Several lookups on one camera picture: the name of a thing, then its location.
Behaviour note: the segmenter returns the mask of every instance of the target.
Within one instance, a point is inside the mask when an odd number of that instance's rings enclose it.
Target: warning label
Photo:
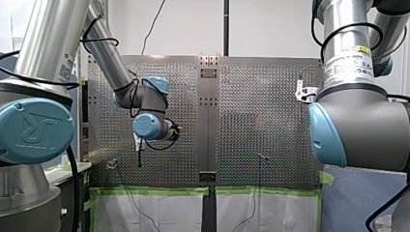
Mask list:
[[[371,78],[373,77],[371,57],[362,51],[343,52],[326,63],[325,75],[328,80],[333,78]]]
[[[354,46],[347,46],[347,47],[343,47],[341,50],[341,52],[362,52],[364,54],[370,55],[370,49],[362,46],[362,45],[354,45]]]
[[[68,82],[72,74],[73,65],[74,58],[66,53],[63,57],[58,80],[60,80],[61,82]]]

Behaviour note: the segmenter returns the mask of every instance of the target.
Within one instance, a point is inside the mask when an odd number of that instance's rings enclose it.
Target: pegboard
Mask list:
[[[220,59],[217,185],[318,188],[308,106],[295,101],[307,66],[304,85],[319,85],[317,65],[311,59]],[[260,156],[269,161],[259,163]]]
[[[98,157],[93,186],[121,183],[155,187],[197,187],[200,171],[215,171],[219,186],[258,185],[317,189],[318,165],[312,158],[308,107],[296,102],[298,74],[313,59],[126,56],[139,77],[169,79],[167,116],[181,125],[180,140],[169,150],[137,152],[129,111],[112,101],[112,90],[98,65],[89,64],[90,152]],[[215,76],[204,77],[204,73]],[[321,73],[308,69],[305,85],[317,86]],[[259,168],[258,155],[271,159]],[[107,161],[119,160],[117,172]]]

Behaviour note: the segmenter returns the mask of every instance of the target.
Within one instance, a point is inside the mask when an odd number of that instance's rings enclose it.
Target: white bracket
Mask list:
[[[316,97],[317,88],[316,87],[305,87],[304,81],[298,79],[298,85],[296,86],[296,100],[303,103],[314,102],[314,97]]]
[[[145,142],[142,138],[136,136],[135,134],[133,135],[133,138],[135,139],[135,150],[138,152],[139,147],[141,147],[141,151],[145,150]]]

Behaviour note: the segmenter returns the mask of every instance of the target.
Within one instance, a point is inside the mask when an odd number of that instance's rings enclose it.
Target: wire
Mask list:
[[[235,228],[233,228],[232,232],[235,232],[236,229],[238,229],[241,225],[245,224],[246,222],[248,222],[249,220],[251,220],[254,216],[255,216],[255,212],[256,212],[256,199],[255,199],[255,195],[256,195],[256,189],[258,189],[259,191],[259,196],[260,196],[260,192],[262,189],[262,157],[259,156],[259,165],[258,165],[258,188],[255,188],[253,191],[253,210],[252,210],[252,214],[250,215],[250,217],[244,219],[243,221],[241,221],[241,223],[237,224],[235,226]]]
[[[131,105],[130,105],[130,117],[131,118],[135,118],[139,114],[139,112],[141,111],[141,108],[139,107],[135,114],[132,113],[132,108],[134,106],[135,99],[138,100],[138,95],[137,94],[138,94],[139,79],[135,78],[133,81],[136,81],[136,84],[131,89],[131,92],[133,94],[129,94],[130,103],[131,103]]]
[[[142,138],[140,138],[139,148],[138,148],[138,167],[142,167],[142,162],[141,162],[141,149],[142,149]]]
[[[85,30],[84,34],[82,35],[82,40],[80,40],[80,42],[83,43],[85,50],[86,50],[88,53],[90,53],[90,54],[91,54],[92,52],[90,51],[90,48],[88,48],[88,46],[86,45],[86,43],[89,43],[89,42],[113,41],[113,42],[115,42],[115,45],[114,45],[114,46],[118,46],[118,45],[120,44],[120,42],[119,42],[117,39],[112,38],[112,37],[87,40],[88,34],[90,33],[90,31],[91,31],[91,29],[93,28],[93,26],[97,23],[98,20],[100,20],[100,19],[102,19],[102,18],[103,18],[103,16],[102,16],[101,14],[100,14],[98,17],[94,18],[93,21],[91,21],[91,23],[90,23],[90,25],[88,26],[88,28]]]
[[[397,46],[395,49],[393,49],[391,52],[389,52],[389,53],[387,53],[387,54],[384,54],[384,55],[382,55],[382,56],[377,56],[377,57],[373,58],[373,60],[378,60],[378,59],[381,59],[381,58],[385,58],[385,57],[390,56],[390,55],[392,55],[393,53],[395,53],[395,52],[404,44],[404,42],[406,41],[406,37],[407,37],[407,26],[404,26],[403,38],[401,39],[401,41],[400,41],[400,43],[398,44],[398,46]]]
[[[245,224],[247,221],[251,220],[254,216],[255,216],[255,212],[256,212],[256,199],[255,199],[255,195],[256,195],[256,189],[253,191],[253,211],[252,211],[252,215],[246,219],[244,219],[243,221],[241,221],[241,223],[239,223],[238,225],[235,226],[235,228],[233,228],[232,232],[235,232],[236,229],[238,229],[241,225]]]
[[[0,61],[3,60],[3,59],[6,59],[8,57],[17,55],[19,53],[20,53],[20,50],[17,50],[17,51],[12,51],[12,52],[0,55]],[[27,81],[27,82],[35,82],[35,83],[58,85],[58,86],[67,86],[69,90],[75,89],[79,86],[79,84],[76,83],[76,82],[54,82],[54,81],[49,81],[49,80],[39,78],[39,77],[32,77],[32,76],[28,76],[28,75],[24,75],[24,74],[15,73],[15,72],[7,70],[3,67],[0,67],[0,72],[12,75],[14,77],[17,77],[17,78],[19,78],[21,80],[24,80],[24,81]]]
[[[157,18],[158,18],[158,16],[159,16],[160,13],[161,13],[161,10],[162,10],[162,7],[163,7],[163,4],[164,4],[164,3],[165,3],[165,0],[162,0],[162,3],[161,3],[161,5],[160,5],[160,8],[158,9],[157,15],[154,17],[154,21],[153,21],[153,23],[151,24],[150,31],[148,32],[147,36],[146,36],[145,39],[144,39],[144,45],[142,46],[141,55],[144,55],[145,46],[147,45],[147,40],[148,40],[148,38],[151,36],[151,33],[153,32],[155,22],[157,21]]]
[[[320,0],[315,0],[313,1],[313,7],[312,7],[312,14],[311,14],[311,22],[310,22],[310,33],[311,36],[313,37],[314,41],[319,45],[322,46],[323,44],[321,42],[319,42],[319,40],[316,37],[316,33],[314,32],[314,21],[317,18],[317,9],[319,8],[319,5],[322,1]]]
[[[383,42],[383,31],[382,29],[380,29],[380,27],[378,27],[375,24],[369,23],[369,22],[356,22],[356,23],[350,23],[344,26],[339,27],[338,29],[336,29],[334,32],[332,32],[328,38],[326,38],[326,40],[323,42],[322,48],[320,49],[320,59],[322,60],[322,63],[324,63],[325,61],[325,48],[326,45],[329,43],[329,41],[336,36],[338,33],[340,33],[342,30],[348,28],[348,27],[353,27],[353,26],[366,26],[369,28],[374,29],[378,34],[379,34],[379,41],[377,42],[377,44],[371,48],[371,50],[377,48],[382,42]]]
[[[299,72],[298,79],[303,80],[304,79],[304,74],[306,73],[306,71],[312,70],[313,68],[323,70],[322,65],[309,65],[309,66],[306,66],[301,70],[301,72]]]
[[[124,179],[123,179],[123,175],[121,175],[120,168],[117,167],[116,169],[117,169],[117,171],[118,171],[118,176],[120,177],[121,185],[124,186],[124,188],[127,189],[127,191],[128,191],[129,194],[130,194],[130,197],[131,197],[133,206],[136,208],[136,210],[137,210],[140,214],[142,214],[143,216],[145,216],[146,218],[148,218],[149,220],[151,220],[151,221],[153,222],[153,225],[155,226],[155,228],[157,229],[158,232],[161,232],[160,229],[159,229],[159,228],[157,227],[157,225],[155,224],[155,221],[153,220],[153,218],[152,218],[152,217],[149,217],[149,216],[146,215],[144,212],[142,212],[142,211],[139,209],[139,207],[136,205],[135,200],[133,199],[132,190],[130,189],[129,186],[127,186],[127,185],[125,184]]]
[[[342,30],[344,30],[344,29],[346,29],[346,28],[348,28],[348,27],[353,27],[353,26],[366,26],[366,27],[369,27],[369,28],[374,29],[374,30],[379,34],[379,41],[377,42],[377,44],[376,44],[374,47],[371,48],[371,50],[377,48],[377,47],[383,42],[384,34],[383,34],[382,29],[380,29],[380,27],[378,27],[377,25],[372,24],[372,23],[369,23],[369,22],[357,22],[357,23],[351,23],[351,24],[348,24],[348,25],[341,26],[340,28],[338,28],[338,29],[336,29],[334,32],[332,32],[332,33],[326,38],[326,40],[325,40],[323,43],[319,42],[319,40],[318,40],[317,37],[316,37],[316,33],[314,32],[314,21],[315,21],[315,19],[317,18],[317,10],[319,9],[319,6],[320,6],[321,2],[322,2],[322,0],[314,0],[314,1],[313,1],[311,22],[310,22],[310,33],[311,33],[311,35],[312,35],[314,41],[315,41],[318,45],[321,46],[321,49],[320,49],[320,60],[322,61],[322,63],[324,63],[324,61],[325,61],[325,48],[326,48],[326,45],[329,43],[329,41],[330,41],[334,36],[336,36],[338,33],[340,33]]]
[[[396,194],[392,199],[390,199],[388,202],[386,202],[382,207],[380,207],[378,210],[376,210],[368,219],[366,220],[366,229],[369,232],[372,232],[373,230],[371,229],[370,225],[371,223],[384,211],[389,209],[393,204],[396,203],[401,197],[403,197],[405,194],[407,194],[410,191],[410,184],[405,186],[398,194]]]
[[[164,151],[164,150],[166,150],[166,149],[172,147],[172,146],[174,145],[174,143],[177,141],[177,140],[173,140],[173,141],[172,141],[168,146],[166,146],[166,147],[156,148],[156,147],[154,147],[153,145],[151,145],[151,144],[147,141],[147,139],[144,139],[144,140],[145,140],[145,143],[147,144],[147,146],[148,146],[149,148],[155,150],[155,151]]]
[[[78,175],[78,170],[75,162],[75,155],[73,153],[72,146],[69,146],[67,148],[67,156],[69,157],[70,165],[72,167],[72,173],[73,173],[73,198],[74,198],[74,203],[73,203],[73,227],[72,231],[77,232],[78,229],[78,219],[79,219],[79,175]]]
[[[389,95],[387,95],[387,97],[389,99],[402,99],[402,100],[407,100],[408,102],[410,102],[410,97],[409,96],[389,94]]]

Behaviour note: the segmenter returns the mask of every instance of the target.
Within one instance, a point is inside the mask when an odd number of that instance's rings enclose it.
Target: metal hinge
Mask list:
[[[201,69],[201,78],[217,78],[217,73],[216,69]]]

